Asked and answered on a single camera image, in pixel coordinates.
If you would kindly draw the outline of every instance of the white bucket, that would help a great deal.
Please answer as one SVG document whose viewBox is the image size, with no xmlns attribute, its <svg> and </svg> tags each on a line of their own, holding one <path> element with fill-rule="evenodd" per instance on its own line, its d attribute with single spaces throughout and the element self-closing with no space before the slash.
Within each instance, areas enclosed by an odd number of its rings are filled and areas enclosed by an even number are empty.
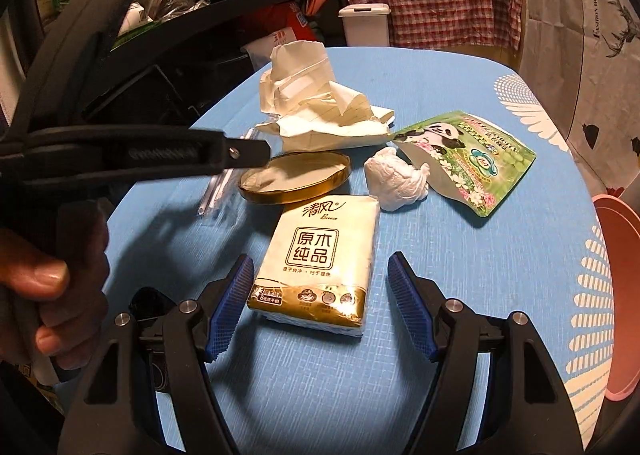
<svg viewBox="0 0 640 455">
<path fill-rule="evenodd" d="M 352 4 L 341 9 L 344 35 L 349 47 L 389 47 L 388 16 L 386 4 Z"/>
</svg>

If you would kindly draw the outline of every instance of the panda illustration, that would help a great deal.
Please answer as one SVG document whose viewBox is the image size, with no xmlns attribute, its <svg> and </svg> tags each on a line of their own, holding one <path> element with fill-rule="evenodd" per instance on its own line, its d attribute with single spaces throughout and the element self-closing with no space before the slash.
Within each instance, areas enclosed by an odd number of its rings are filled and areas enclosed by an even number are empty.
<svg viewBox="0 0 640 455">
<path fill-rule="evenodd" d="M 458 138 L 463 132 L 448 123 L 435 122 L 424 128 L 409 130 L 405 134 L 396 134 L 395 140 L 401 143 L 428 143 L 439 154 L 445 155 L 447 148 L 465 148 Z"/>
</svg>

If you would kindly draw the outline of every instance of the blue tablecloth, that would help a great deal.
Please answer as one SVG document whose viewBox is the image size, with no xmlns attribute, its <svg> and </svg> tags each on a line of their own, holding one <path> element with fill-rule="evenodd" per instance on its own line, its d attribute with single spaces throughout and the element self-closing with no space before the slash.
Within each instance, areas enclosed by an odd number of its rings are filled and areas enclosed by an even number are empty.
<svg viewBox="0 0 640 455">
<path fill-rule="evenodd" d="M 426 398 L 434 366 L 413 348 L 390 305 L 386 261 L 396 250 L 447 297 L 476 312 L 526 311 L 590 435 L 604 395 L 612 344 L 609 266 L 590 196 L 564 141 L 511 70 L 480 58 L 396 48 L 331 48 L 338 82 L 396 111 L 396 128 L 442 112 L 489 119 L 536 151 L 529 172 L 492 216 L 430 191 L 423 202 L 382 213 L 362 340 L 259 319 L 245 309 L 228 352 L 208 367 L 241 453 L 400 454 Z M 230 136 L 264 120 L 255 74 L 215 105 L 198 127 Z M 375 148 L 351 150 L 352 194 L 366 194 L 362 165 Z M 240 203 L 238 220 L 196 217 L 207 179 L 140 183 L 109 220 L 110 314 L 152 285 L 175 301 L 222 278 L 240 253 L 260 265 L 280 207 Z M 462 445 L 475 440 L 487 359 Z M 166 395 L 167 440 L 181 447 Z"/>
</svg>

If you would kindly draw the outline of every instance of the shelf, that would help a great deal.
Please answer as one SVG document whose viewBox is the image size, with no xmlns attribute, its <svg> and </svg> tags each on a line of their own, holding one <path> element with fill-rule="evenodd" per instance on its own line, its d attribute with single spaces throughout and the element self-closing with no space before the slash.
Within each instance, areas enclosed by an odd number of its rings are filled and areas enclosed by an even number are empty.
<svg viewBox="0 0 640 455">
<path fill-rule="evenodd" d="M 80 99 L 85 107 L 97 96 L 148 67 L 188 38 L 246 13 L 288 0 L 222 0 L 178 16 L 112 50 L 96 74 L 88 78 Z"/>
</svg>

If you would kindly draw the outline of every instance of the crumpled tissue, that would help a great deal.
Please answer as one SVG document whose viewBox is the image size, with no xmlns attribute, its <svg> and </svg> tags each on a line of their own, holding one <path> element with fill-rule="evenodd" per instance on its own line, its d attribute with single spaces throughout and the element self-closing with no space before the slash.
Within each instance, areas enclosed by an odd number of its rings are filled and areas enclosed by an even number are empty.
<svg viewBox="0 0 640 455">
<path fill-rule="evenodd" d="M 394 111 L 335 81 L 324 45 L 291 42 L 271 53 L 260 78 L 260 110 L 277 120 L 256 125 L 282 138 L 283 152 L 318 152 L 380 145 L 389 139 Z"/>
<path fill-rule="evenodd" d="M 429 165 L 424 163 L 420 170 L 416 170 L 396 156 L 396 149 L 392 146 L 367 159 L 364 175 L 369 194 L 378 197 L 380 208 L 385 211 L 395 211 L 405 204 L 422 200 L 429 192 Z"/>
</svg>

